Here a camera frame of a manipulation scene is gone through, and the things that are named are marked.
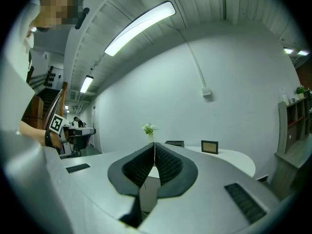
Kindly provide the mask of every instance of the potted plant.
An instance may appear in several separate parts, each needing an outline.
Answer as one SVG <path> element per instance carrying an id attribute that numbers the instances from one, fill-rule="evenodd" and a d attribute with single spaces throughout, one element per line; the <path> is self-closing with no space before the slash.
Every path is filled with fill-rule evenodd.
<path id="1" fill-rule="evenodd" d="M 303 94 L 304 91 L 305 91 L 304 86 L 300 85 L 299 87 L 297 87 L 296 93 L 299 99 L 304 99 L 304 94 Z"/>
<path id="2" fill-rule="evenodd" d="M 154 131 L 158 130 L 158 129 L 156 129 L 156 126 L 155 125 L 151 125 L 150 123 L 147 123 L 147 124 L 144 124 L 142 126 L 142 129 L 145 131 L 145 133 L 148 136 L 148 142 L 149 143 L 154 142 Z"/>

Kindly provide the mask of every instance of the hand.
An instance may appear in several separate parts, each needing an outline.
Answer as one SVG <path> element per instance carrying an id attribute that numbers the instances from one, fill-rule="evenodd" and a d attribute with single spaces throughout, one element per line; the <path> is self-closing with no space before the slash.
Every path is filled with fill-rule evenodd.
<path id="1" fill-rule="evenodd" d="M 73 142 L 73 138 L 69 138 L 68 137 L 68 131 L 65 131 L 64 132 L 64 135 L 65 135 L 65 138 L 68 140 L 68 142 L 72 143 Z M 54 147 L 58 147 L 60 149 L 62 149 L 62 142 L 59 138 L 59 135 L 55 132 L 51 132 L 50 133 L 50 137 L 51 137 L 51 142 L 52 142 L 52 145 Z"/>

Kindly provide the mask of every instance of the fluorescent light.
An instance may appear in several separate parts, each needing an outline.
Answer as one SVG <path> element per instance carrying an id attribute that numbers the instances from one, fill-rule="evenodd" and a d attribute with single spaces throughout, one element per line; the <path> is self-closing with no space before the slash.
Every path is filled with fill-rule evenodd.
<path id="1" fill-rule="evenodd" d="M 90 86 L 91 82 L 93 81 L 93 77 L 92 76 L 86 76 L 86 78 L 84 79 L 83 85 L 80 89 L 81 93 L 85 93 L 88 90 L 88 87 Z"/>
<path id="2" fill-rule="evenodd" d="M 298 54 L 302 56 L 307 56 L 309 53 L 301 50 Z"/>
<path id="3" fill-rule="evenodd" d="M 293 49 L 284 49 L 284 50 L 287 54 L 291 54 L 293 52 Z"/>
<path id="4" fill-rule="evenodd" d="M 124 45 L 131 41 L 142 31 L 153 24 L 170 17 L 176 13 L 171 2 L 165 2 L 156 8 L 144 13 L 138 19 L 127 26 L 105 49 L 105 53 L 114 56 Z"/>

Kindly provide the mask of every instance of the small plant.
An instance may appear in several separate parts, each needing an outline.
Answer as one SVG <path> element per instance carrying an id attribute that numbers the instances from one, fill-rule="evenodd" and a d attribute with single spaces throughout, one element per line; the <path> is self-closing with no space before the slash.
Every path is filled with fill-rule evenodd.
<path id="1" fill-rule="evenodd" d="M 300 85 L 297 87 L 296 93 L 297 94 L 302 94 L 305 91 L 304 86 Z"/>
<path id="2" fill-rule="evenodd" d="M 151 125 L 150 123 L 144 124 L 142 129 L 147 135 L 152 135 L 155 130 L 158 130 L 155 125 Z"/>

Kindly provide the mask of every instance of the wall outlet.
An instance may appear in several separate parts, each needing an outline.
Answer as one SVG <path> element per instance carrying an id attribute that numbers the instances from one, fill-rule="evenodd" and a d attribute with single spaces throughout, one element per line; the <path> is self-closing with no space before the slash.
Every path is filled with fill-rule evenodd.
<path id="1" fill-rule="evenodd" d="M 202 88 L 201 91 L 203 92 L 203 96 L 211 95 L 211 90 L 209 88 Z"/>

